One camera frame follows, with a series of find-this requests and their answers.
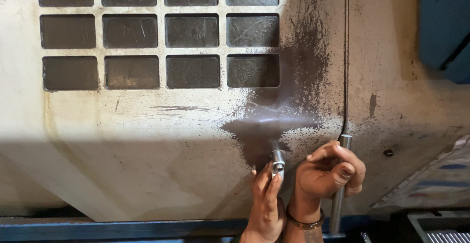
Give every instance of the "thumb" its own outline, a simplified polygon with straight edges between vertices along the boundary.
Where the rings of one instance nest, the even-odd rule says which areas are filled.
[[[280,197],[277,198],[277,212],[279,213],[279,220],[282,221],[282,229],[284,230],[287,223],[286,207],[284,206],[284,201]]]
[[[354,167],[348,162],[336,165],[330,173],[318,179],[319,186],[323,187],[323,195],[332,196],[351,179],[355,173]]]

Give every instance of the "leather bracelet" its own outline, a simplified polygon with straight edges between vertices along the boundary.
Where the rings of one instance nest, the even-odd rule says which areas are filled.
[[[287,215],[287,220],[289,220],[289,222],[291,222],[296,227],[298,227],[302,230],[312,230],[312,229],[315,229],[315,228],[319,228],[319,227],[321,227],[321,225],[325,221],[325,213],[323,212],[323,209],[321,209],[321,208],[320,208],[320,220],[318,220],[315,223],[307,224],[307,223],[302,223],[302,222],[299,222],[299,221],[295,220],[295,218],[293,218],[291,216],[291,214],[289,213],[289,208],[287,208],[287,210],[286,210],[286,215]]]

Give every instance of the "beige metal panel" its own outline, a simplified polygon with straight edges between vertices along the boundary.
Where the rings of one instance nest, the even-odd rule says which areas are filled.
[[[468,134],[470,86],[420,63],[418,0],[350,2],[350,133],[367,177],[345,213],[358,214]]]
[[[343,111],[344,0],[280,0],[278,6],[40,8],[38,0],[0,0],[0,152],[49,191],[96,221],[248,217],[252,147],[224,125],[255,119],[278,124],[289,150],[288,170],[337,138]],[[218,13],[220,46],[169,49],[162,34],[167,13]],[[279,13],[279,48],[229,48],[227,13]],[[95,49],[42,49],[41,14],[93,14]],[[102,15],[155,13],[155,49],[103,48]],[[169,90],[166,55],[217,54],[219,89]],[[266,90],[230,89],[226,55],[279,53],[281,85],[296,88],[285,102],[264,102]],[[96,56],[100,90],[45,92],[41,58]],[[158,55],[158,90],[105,90],[104,56]],[[306,61],[316,58],[317,61]],[[266,120],[258,114],[269,114]],[[285,185],[285,199],[289,197]]]
[[[67,203],[32,181],[8,158],[0,155],[0,216],[29,216],[37,210]]]

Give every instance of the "screw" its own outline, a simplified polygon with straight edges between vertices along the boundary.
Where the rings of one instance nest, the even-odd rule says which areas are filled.
[[[384,151],[384,155],[389,158],[395,155],[395,153],[391,149],[387,149]]]

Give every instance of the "metal rod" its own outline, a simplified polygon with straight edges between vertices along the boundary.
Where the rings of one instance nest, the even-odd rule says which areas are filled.
[[[350,135],[341,135],[339,137],[339,145],[351,149],[351,141],[353,137]],[[339,227],[341,225],[341,208],[343,206],[344,187],[333,195],[333,202],[331,204],[331,215],[329,217],[329,232],[332,235],[339,234]]]

